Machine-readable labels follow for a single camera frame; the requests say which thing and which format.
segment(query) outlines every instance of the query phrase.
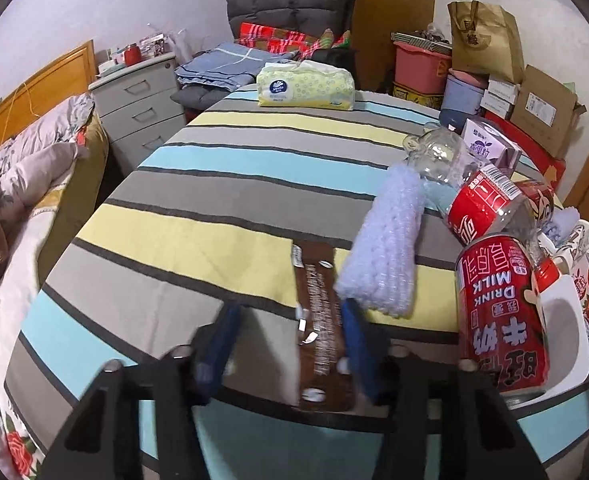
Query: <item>drawer handle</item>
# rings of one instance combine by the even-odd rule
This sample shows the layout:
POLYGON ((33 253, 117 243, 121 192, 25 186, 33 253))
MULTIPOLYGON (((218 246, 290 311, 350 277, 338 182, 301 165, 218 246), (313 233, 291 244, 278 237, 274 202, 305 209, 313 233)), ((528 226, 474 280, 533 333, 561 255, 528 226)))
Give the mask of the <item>drawer handle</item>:
POLYGON ((133 85, 127 86, 126 88, 124 88, 124 91, 128 92, 129 94, 136 94, 137 92, 130 92, 130 88, 134 88, 135 86, 142 85, 142 84, 147 85, 148 90, 150 89, 150 83, 148 83, 148 80, 143 79, 142 81, 139 81, 138 83, 134 83, 133 85))
POLYGON ((141 121, 140 121, 140 120, 139 120, 137 117, 139 117, 139 116, 141 116, 141 115, 143 115, 143 114, 146 114, 146 113, 148 113, 148 112, 152 112, 152 113, 154 114, 154 113, 155 113, 155 111, 154 111, 154 108, 153 108, 153 107, 150 107, 150 108, 148 108, 147 110, 143 110, 143 112, 139 112, 138 114, 136 114, 136 115, 133 115, 133 116, 132 116, 132 119, 134 119, 134 120, 135 120, 135 121, 137 121, 137 122, 141 122, 141 121))
POLYGON ((150 140, 148 142, 145 142, 144 144, 142 144, 142 146, 146 150, 150 150, 151 152, 153 152, 154 150, 156 150, 162 144, 163 144, 163 139, 161 138, 161 136, 159 136, 156 139, 152 139, 152 140, 150 140))

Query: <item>gray drawer cabinet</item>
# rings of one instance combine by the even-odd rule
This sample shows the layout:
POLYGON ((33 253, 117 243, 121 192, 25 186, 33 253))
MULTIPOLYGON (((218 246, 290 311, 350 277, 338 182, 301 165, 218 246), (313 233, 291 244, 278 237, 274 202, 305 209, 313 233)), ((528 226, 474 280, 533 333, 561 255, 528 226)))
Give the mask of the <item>gray drawer cabinet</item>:
POLYGON ((164 54, 92 83, 103 127, 124 175, 186 125, 177 91, 174 54, 164 54))

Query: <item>drawer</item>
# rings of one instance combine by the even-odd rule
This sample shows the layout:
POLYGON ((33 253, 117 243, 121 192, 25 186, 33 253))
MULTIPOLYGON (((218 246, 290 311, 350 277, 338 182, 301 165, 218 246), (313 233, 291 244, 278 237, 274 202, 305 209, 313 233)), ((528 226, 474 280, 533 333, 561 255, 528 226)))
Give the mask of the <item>drawer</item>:
POLYGON ((94 89, 92 95, 99 115, 106 116, 110 112, 164 90, 172 88, 176 92, 178 88, 174 75, 175 67, 175 60, 171 59, 136 70, 94 89))
POLYGON ((162 146, 185 125, 186 118, 180 115, 139 130, 111 144, 114 157, 124 175, 132 173, 154 150, 162 146))
POLYGON ((151 95, 101 118, 110 141, 183 114, 183 107, 170 99, 175 89, 151 95))

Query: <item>yellow tissue pack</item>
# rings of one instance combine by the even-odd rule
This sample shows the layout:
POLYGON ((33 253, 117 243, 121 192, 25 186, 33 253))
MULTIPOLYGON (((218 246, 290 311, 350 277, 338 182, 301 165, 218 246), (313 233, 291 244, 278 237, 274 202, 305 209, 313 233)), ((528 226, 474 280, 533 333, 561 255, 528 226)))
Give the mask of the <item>yellow tissue pack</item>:
POLYGON ((310 60, 266 63, 257 75, 257 91, 259 106, 354 108, 351 73, 310 60))

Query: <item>wooden headboard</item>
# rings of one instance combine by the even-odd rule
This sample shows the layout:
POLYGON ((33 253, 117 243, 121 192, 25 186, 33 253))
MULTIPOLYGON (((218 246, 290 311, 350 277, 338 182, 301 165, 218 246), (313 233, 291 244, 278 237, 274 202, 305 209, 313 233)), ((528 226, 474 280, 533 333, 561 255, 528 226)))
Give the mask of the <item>wooden headboard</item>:
POLYGON ((87 92, 96 71, 94 44, 90 40, 21 83, 0 103, 0 145, 37 119, 30 104, 34 113, 42 116, 64 99, 87 92))

